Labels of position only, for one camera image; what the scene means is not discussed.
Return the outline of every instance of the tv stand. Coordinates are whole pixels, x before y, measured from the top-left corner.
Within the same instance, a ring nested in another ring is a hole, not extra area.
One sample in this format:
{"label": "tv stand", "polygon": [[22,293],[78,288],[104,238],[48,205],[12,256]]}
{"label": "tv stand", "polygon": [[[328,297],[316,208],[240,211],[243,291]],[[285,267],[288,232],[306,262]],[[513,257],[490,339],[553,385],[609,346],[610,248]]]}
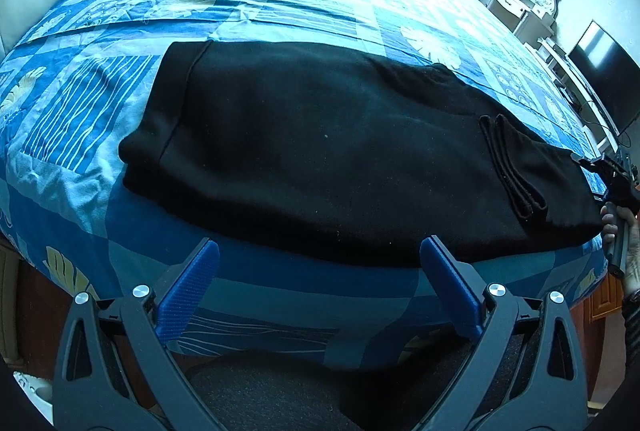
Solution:
{"label": "tv stand", "polygon": [[585,126],[593,134],[597,141],[597,151],[601,154],[609,149],[616,152],[618,138],[615,128],[611,127],[610,122],[606,119],[606,114],[600,109],[597,99],[590,93],[588,83],[574,70],[564,52],[559,50],[551,39],[539,39],[538,41],[540,42],[538,51],[531,46],[527,46],[527,49],[541,63],[556,86],[566,88],[571,92],[570,96],[575,97],[575,101],[567,100],[567,102],[575,109]]}

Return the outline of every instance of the patterned quilt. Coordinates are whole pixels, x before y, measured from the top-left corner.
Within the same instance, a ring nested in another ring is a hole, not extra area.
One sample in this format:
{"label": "patterned quilt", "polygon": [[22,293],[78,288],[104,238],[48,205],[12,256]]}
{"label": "patterned quilt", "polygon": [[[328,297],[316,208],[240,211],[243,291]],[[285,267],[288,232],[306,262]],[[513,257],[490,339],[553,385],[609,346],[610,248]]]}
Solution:
{"label": "patterned quilt", "polygon": [[[593,156],[543,69],[476,0],[62,0],[0,64],[0,229],[70,294],[103,299],[152,284],[201,238],[215,239],[218,276],[175,351],[262,348],[374,369],[447,322],[421,270],[336,265],[207,234],[122,186],[118,144],[142,117],[163,53],[206,38],[441,62],[549,143]],[[516,295],[555,289],[575,302],[604,276],[601,246],[596,238],[476,268]]]}

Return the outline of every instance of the sleeve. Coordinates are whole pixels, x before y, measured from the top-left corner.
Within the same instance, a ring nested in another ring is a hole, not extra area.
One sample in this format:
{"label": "sleeve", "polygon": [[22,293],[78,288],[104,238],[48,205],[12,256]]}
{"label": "sleeve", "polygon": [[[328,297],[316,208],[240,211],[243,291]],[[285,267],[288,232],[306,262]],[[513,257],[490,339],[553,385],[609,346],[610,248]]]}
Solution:
{"label": "sleeve", "polygon": [[640,355],[640,291],[622,302],[625,319],[626,372],[628,373]]}

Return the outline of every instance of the television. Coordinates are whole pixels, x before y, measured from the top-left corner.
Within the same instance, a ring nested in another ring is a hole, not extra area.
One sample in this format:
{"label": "television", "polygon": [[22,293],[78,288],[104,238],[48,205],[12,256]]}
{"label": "television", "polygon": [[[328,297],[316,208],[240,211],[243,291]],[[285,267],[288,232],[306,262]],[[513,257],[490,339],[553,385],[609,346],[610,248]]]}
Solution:
{"label": "television", "polygon": [[640,115],[640,66],[596,22],[569,53],[594,99],[622,133]]}

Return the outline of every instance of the drawer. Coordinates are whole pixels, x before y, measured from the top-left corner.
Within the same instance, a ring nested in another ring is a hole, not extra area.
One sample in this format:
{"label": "drawer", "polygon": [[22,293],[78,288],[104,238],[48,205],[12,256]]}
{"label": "drawer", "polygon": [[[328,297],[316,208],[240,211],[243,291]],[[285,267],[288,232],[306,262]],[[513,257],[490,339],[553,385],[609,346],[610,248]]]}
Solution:
{"label": "drawer", "polygon": [[496,0],[503,7],[505,7],[510,13],[517,18],[521,18],[524,15],[524,6],[517,0]]}

